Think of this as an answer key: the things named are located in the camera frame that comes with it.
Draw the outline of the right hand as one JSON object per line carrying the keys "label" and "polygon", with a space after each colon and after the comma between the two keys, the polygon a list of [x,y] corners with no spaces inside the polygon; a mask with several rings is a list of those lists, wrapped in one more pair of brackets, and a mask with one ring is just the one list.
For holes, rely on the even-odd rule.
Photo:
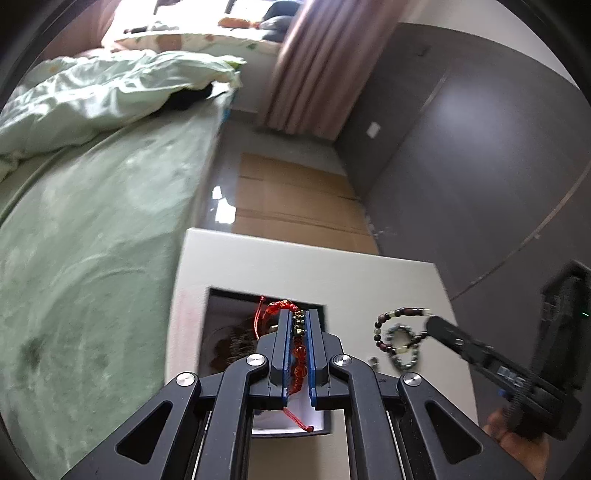
{"label": "right hand", "polygon": [[550,443],[545,435],[539,439],[528,440],[511,432],[502,409],[494,411],[488,417],[483,430],[537,480],[545,478],[550,457]]}

